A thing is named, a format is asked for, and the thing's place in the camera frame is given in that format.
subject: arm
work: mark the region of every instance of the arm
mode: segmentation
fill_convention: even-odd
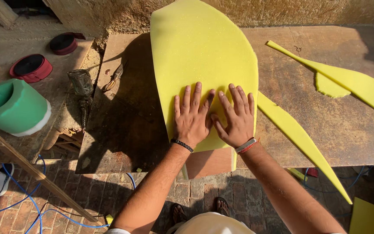
[[[174,137],[194,148],[208,134],[212,121],[206,121],[214,89],[199,108],[201,83],[197,82],[190,104],[190,86],[186,86],[180,106],[179,96],[174,97]],[[163,160],[142,180],[126,205],[111,223],[110,229],[120,228],[132,234],[149,233],[163,208],[171,184],[190,155],[190,151],[172,144]]]
[[[219,99],[228,120],[222,126],[211,115],[219,137],[237,148],[253,136],[254,101],[246,97],[240,86],[229,85],[234,107],[219,92]],[[278,215],[292,233],[346,233],[340,224],[300,184],[292,178],[261,146],[259,142],[241,154],[243,161],[261,183]]]

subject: green foam block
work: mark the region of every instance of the green foam block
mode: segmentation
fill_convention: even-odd
[[[51,115],[50,103],[23,80],[0,83],[0,129],[14,136],[40,130]]]

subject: black braided bracelet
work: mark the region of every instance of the black braided bracelet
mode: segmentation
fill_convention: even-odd
[[[190,146],[186,145],[184,142],[181,142],[177,139],[171,139],[171,142],[172,143],[175,143],[175,144],[179,144],[180,146],[183,146],[184,148],[186,148],[187,150],[189,150],[191,153],[194,151],[193,148],[191,148]]]

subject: red spool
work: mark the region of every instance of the red spool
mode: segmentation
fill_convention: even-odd
[[[32,54],[16,61],[10,68],[10,75],[27,83],[35,83],[46,78],[52,70],[53,66],[44,56]]]
[[[60,34],[50,41],[49,47],[56,55],[67,55],[77,48],[77,41],[75,38],[80,38],[83,35],[79,33],[67,32]]]

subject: silver bracelet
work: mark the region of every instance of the silver bracelet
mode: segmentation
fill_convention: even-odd
[[[245,144],[237,147],[235,149],[235,151],[238,154],[239,152],[241,152],[242,150],[246,149],[248,146],[255,144],[256,142],[257,142],[257,140],[254,137],[252,137],[252,139],[250,139],[249,141],[247,141]]]

